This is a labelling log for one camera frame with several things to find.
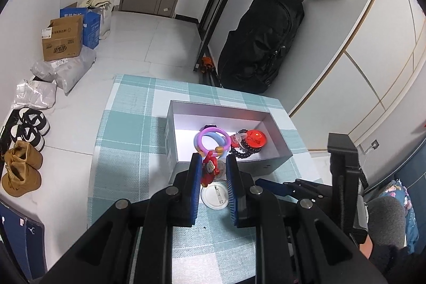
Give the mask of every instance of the white plastic bag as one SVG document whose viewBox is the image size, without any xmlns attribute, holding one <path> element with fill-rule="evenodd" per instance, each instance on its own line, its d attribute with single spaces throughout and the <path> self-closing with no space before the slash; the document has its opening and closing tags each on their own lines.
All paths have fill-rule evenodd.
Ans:
<svg viewBox="0 0 426 284">
<path fill-rule="evenodd" d="M 56 84 L 41 81 L 22 80 L 16 86 L 16 96 L 12 108 L 19 110 L 51 108 L 56 100 Z"/>
<path fill-rule="evenodd" d="M 111 18 L 112 18 L 112 3 L 108 3 L 103 7 L 92 9 L 94 13 L 101 15 L 101 28 L 99 30 L 99 40 L 104 40 L 109 35 L 111 30 Z"/>
<path fill-rule="evenodd" d="M 83 46 L 80 55 L 56 61 L 37 61 L 31 72 L 45 81 L 56 80 L 58 87 L 67 94 L 90 69 L 96 59 L 96 51 Z"/>
</svg>

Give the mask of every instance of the table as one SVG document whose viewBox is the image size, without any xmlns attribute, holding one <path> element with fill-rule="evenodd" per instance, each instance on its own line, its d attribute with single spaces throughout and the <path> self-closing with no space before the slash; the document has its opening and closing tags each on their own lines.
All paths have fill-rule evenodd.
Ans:
<svg viewBox="0 0 426 284">
<path fill-rule="evenodd" d="M 321 182 L 308 150 L 277 99 L 192 83 L 118 75 L 97 134 L 88 197 L 89 225 L 118 199 L 148 199 L 169 185 L 165 148 L 171 100 L 270 112 L 293 156 L 263 178 Z M 200 200 L 192 228 L 173 230 L 173 283 L 236 283 L 255 274 L 255 229 L 237 229 L 229 209 Z"/>
</svg>

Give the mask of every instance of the blue ring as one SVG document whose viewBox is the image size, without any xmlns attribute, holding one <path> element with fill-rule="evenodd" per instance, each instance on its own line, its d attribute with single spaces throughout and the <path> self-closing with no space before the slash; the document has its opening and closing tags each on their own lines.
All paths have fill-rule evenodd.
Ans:
<svg viewBox="0 0 426 284">
<path fill-rule="evenodd" d="M 198 138 L 198 134 L 194 136 L 194 147 L 195 149 L 197 149 L 197 138 Z M 225 146 L 225 138 L 220 136 L 218 133 L 206 133 L 204 136 L 208 136 L 211 137 L 213 140 L 215 140 L 217 142 L 217 144 L 221 147 Z M 225 159 L 226 156 L 228 155 L 228 151 L 223 151 L 222 155 L 218 158 L 218 159 Z"/>
</svg>

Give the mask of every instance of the tan boot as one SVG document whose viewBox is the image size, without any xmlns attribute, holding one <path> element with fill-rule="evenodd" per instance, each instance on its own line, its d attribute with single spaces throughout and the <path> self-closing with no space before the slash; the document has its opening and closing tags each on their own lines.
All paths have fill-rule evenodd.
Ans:
<svg viewBox="0 0 426 284">
<path fill-rule="evenodd" d="M 40 173 L 27 163 L 12 162 L 6 169 L 7 173 L 2 177 L 1 184 L 10 196 L 20 197 L 40 188 Z"/>
<path fill-rule="evenodd" d="M 18 140 L 14 148 L 9 149 L 4 154 L 4 161 L 6 165 L 12 162 L 27 163 L 38 170 L 43 163 L 43 156 L 29 142 Z"/>
</svg>

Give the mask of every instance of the shoe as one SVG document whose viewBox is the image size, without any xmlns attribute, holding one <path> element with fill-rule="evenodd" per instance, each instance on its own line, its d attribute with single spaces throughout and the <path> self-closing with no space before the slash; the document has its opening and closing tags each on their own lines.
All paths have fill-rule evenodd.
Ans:
<svg viewBox="0 0 426 284">
<path fill-rule="evenodd" d="M 33 108 L 21 108 L 19 110 L 19 120 L 22 124 L 30 124 L 35 127 L 41 136 L 46 135 L 50 130 L 50 124 L 44 113 Z"/>
<path fill-rule="evenodd" d="M 41 186 L 40 173 L 27 163 L 12 162 L 6 166 L 6 170 L 7 173 L 2 177 L 1 184 L 10 196 L 20 197 Z"/>
<path fill-rule="evenodd" d="M 18 140 L 14 148 L 9 149 L 4 154 L 6 165 L 12 162 L 27 163 L 33 169 L 38 170 L 43 163 L 43 156 L 29 142 Z"/>
<path fill-rule="evenodd" d="M 29 124 L 17 124 L 10 129 L 10 137 L 13 144 L 18 140 L 26 141 L 32 144 L 32 146 L 39 152 L 44 147 L 44 138 L 40 135 L 38 130 Z"/>
</svg>

